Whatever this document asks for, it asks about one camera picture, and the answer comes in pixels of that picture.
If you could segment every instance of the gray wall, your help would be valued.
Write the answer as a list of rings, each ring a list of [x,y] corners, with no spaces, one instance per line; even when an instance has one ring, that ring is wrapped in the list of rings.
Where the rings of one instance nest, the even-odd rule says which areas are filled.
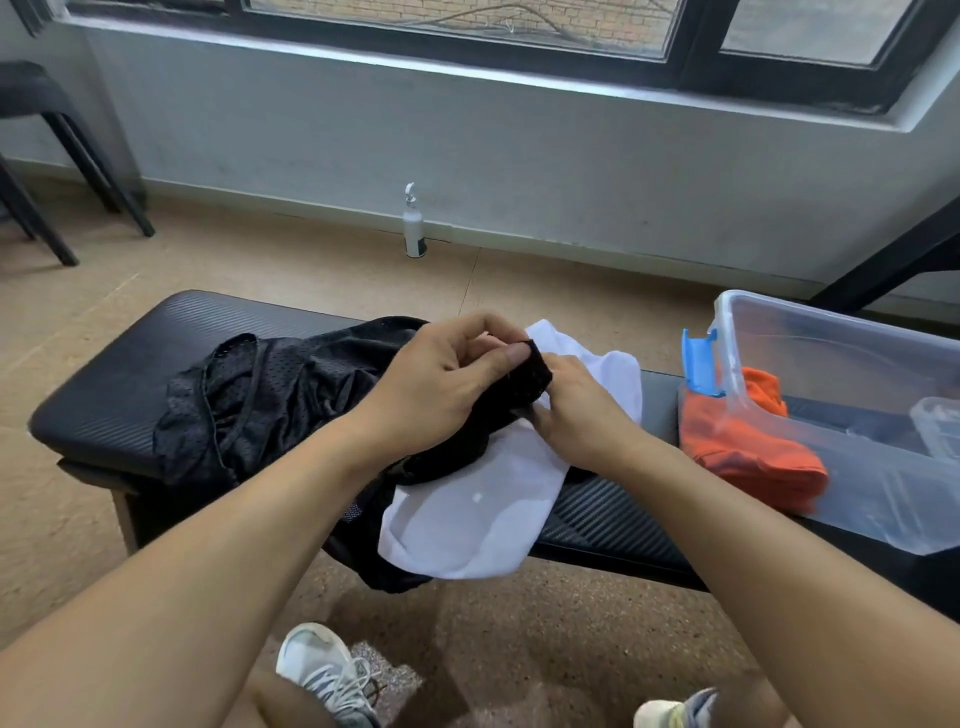
[[[50,25],[40,37],[31,38],[11,4],[0,0],[0,61],[34,61],[45,66],[66,89],[119,173],[127,179],[136,177],[133,155],[84,31]],[[70,163],[57,139],[36,118],[0,121],[0,153],[11,158]]]
[[[960,81],[901,134],[194,39],[90,42],[147,178],[387,214],[416,180],[430,220],[817,281],[960,194]],[[960,302],[956,281],[909,292]]]

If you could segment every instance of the sneaker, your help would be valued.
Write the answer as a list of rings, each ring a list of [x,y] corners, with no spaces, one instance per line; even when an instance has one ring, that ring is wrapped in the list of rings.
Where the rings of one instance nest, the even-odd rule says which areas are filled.
[[[312,692],[344,728],[380,728],[364,694],[370,663],[350,655],[347,645],[322,624],[290,630],[276,657],[276,674]]]
[[[684,704],[676,700],[650,700],[636,710],[634,728],[685,728]]]
[[[694,693],[685,703],[650,700],[634,714],[634,728],[709,728],[716,688]]]

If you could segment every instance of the white sneaker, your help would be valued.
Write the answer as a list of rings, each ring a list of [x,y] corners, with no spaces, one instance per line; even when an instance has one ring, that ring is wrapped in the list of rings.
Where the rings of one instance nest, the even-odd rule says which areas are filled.
[[[634,713],[634,728],[674,728],[670,717],[682,705],[676,700],[650,700]],[[684,725],[682,717],[678,725]]]
[[[322,624],[307,622],[290,630],[276,656],[276,674],[320,698],[339,725],[380,728],[364,694],[373,677],[370,663],[353,658],[344,641]]]

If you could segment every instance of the beige floor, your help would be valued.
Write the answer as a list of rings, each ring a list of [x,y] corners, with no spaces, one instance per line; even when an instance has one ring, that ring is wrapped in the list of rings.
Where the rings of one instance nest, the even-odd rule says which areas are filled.
[[[0,646],[124,558],[109,495],[55,467],[26,432],[42,398],[151,306],[204,288],[357,318],[494,307],[548,317],[596,352],[677,373],[683,327],[703,330],[716,291],[565,261],[157,200],[137,236],[85,190],[44,206],[83,264],[61,268],[0,226]],[[624,726],[637,703],[680,698],[748,667],[708,595],[528,559],[510,577],[366,589],[321,554],[276,623],[331,625],[384,670],[393,725]]]

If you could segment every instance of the hand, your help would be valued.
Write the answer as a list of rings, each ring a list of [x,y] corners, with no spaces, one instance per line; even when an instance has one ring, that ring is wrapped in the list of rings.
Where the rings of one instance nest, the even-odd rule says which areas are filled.
[[[576,356],[545,353],[543,360],[553,381],[550,409],[536,407],[540,437],[570,465],[616,479],[643,430]]]
[[[467,421],[487,388],[530,356],[522,328],[489,311],[426,324],[399,352],[351,420],[384,464],[423,452]]]

